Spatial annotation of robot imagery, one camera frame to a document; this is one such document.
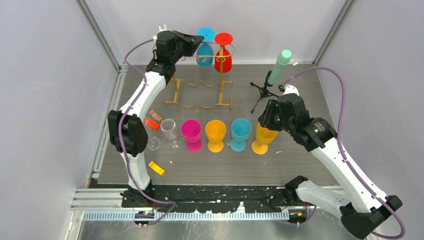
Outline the blue wine glass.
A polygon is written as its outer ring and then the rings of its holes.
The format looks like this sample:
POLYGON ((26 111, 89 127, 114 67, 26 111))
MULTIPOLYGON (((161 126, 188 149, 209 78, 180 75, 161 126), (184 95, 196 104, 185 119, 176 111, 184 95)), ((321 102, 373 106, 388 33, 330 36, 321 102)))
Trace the blue wine glass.
POLYGON ((211 56, 214 54, 213 48, 209 42, 213 42, 215 40, 216 33, 210 27, 202 27, 197 31, 197 34, 199 36, 203 36, 204 41, 204 43, 198 47, 197 55, 206 57, 197 57, 196 62, 201 67, 208 67, 213 63, 213 57, 211 56))
POLYGON ((230 147, 235 152, 242 152, 246 148, 246 141, 251 134, 252 125, 245 118, 238 118, 231 124, 230 147))

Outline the yellow wine glass back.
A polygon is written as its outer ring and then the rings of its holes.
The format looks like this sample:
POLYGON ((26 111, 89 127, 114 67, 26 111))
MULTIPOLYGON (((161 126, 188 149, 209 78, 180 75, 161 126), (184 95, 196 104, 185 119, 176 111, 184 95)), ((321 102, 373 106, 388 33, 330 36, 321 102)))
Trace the yellow wine glass back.
POLYGON ((255 130, 255 141, 251 145, 253 152, 258 155, 265 154, 268 151, 268 145, 277 135, 278 131, 269 130, 258 123, 255 130))

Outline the yellow wine glass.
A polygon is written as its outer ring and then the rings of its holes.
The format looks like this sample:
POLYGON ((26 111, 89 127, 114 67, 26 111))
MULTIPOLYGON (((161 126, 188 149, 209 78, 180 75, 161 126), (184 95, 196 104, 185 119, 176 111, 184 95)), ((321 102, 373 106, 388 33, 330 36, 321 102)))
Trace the yellow wine glass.
POLYGON ((253 152, 258 155, 265 154, 268 151, 268 145, 277 135, 278 131, 269 130, 258 123, 255 130, 255 141, 251 145, 253 152))
POLYGON ((211 152, 218 153, 223 150, 226 131, 226 125, 220 120, 211 120, 206 124, 207 147, 211 152))

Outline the red wine glass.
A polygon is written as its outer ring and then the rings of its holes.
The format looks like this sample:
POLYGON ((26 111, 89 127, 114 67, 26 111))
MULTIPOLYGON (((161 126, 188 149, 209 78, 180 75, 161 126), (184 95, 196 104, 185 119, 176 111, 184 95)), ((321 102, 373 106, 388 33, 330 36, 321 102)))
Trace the red wine glass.
POLYGON ((231 53, 226 49, 226 46, 233 42, 233 36, 230 33, 221 32, 215 36, 214 40, 220 47, 215 55, 215 70, 219 73, 228 73, 233 64, 231 53))

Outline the yellow wine glass front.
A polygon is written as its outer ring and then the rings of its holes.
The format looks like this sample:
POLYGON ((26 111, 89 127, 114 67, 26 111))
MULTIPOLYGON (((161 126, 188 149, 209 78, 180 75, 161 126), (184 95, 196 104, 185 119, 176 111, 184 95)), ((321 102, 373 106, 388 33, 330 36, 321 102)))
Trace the yellow wine glass front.
POLYGON ((206 124, 207 147, 211 152, 218 153, 223 150, 226 131, 226 125, 220 120, 211 120, 206 124))

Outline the pink wine glass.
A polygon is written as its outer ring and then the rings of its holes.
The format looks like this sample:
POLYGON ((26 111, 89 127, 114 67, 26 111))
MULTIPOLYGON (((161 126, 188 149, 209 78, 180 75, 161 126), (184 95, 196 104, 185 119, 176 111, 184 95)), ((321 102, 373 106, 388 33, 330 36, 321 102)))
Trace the pink wine glass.
POLYGON ((183 122, 181 133, 186 141, 186 148, 189 152, 196 153, 202 149, 202 126, 197 120, 188 119, 183 122))

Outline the clear wine glass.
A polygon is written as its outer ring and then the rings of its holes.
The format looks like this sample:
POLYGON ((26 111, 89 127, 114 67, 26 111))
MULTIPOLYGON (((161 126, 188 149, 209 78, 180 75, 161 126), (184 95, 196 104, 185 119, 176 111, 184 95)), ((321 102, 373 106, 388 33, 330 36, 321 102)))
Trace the clear wine glass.
POLYGON ((176 122, 171 118, 166 118, 160 123, 160 130, 163 136, 168 140, 170 147, 176 150, 181 147, 181 139, 176 122))
POLYGON ((156 136, 157 130, 151 129, 148 126, 146 126, 145 124, 145 119, 147 119, 148 117, 144 117, 143 119, 143 123, 148 135, 148 141, 147 141, 147 148, 149 150, 157 150, 160 145, 161 145, 161 140, 156 136))

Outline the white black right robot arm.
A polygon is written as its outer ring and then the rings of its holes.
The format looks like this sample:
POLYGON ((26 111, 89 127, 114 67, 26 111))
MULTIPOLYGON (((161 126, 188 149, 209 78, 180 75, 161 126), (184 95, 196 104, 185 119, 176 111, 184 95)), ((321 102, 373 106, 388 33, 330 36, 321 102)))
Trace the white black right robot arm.
POLYGON ((345 229, 365 239, 402 205, 396 195, 387 195, 358 168, 335 129, 321 117, 310 117, 302 97, 296 93, 270 99, 258 118, 261 127, 285 131, 317 158, 344 190, 344 194, 320 187, 304 176, 285 185, 285 198, 291 205, 307 202, 340 218, 345 229))

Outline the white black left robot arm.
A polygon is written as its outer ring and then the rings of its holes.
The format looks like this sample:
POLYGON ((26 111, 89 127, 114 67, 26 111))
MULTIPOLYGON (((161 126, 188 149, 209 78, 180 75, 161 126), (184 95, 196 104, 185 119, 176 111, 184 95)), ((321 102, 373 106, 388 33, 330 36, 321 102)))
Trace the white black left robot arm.
POLYGON ((146 69, 139 71, 141 83, 120 109, 111 110, 107 115, 110 142, 125 162, 128 185, 131 190, 136 190, 134 200, 141 207, 148 207, 154 199, 145 162, 149 136, 143 119, 174 76, 176 63, 183 57, 192 57, 204 36, 163 30, 150 41, 155 44, 155 49, 146 69))

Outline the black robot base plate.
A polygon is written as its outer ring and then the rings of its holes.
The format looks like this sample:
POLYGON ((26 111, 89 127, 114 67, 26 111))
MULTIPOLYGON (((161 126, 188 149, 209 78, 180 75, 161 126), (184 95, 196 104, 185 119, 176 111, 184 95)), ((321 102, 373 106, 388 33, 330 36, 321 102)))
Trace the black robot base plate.
POLYGON ((202 214, 234 213, 244 207, 246 213, 277 213, 289 206, 305 211, 309 204, 295 198, 278 186, 248 185, 150 185, 145 198, 138 190, 128 187, 120 193, 122 207, 153 207, 160 213, 171 209, 173 213, 202 214))

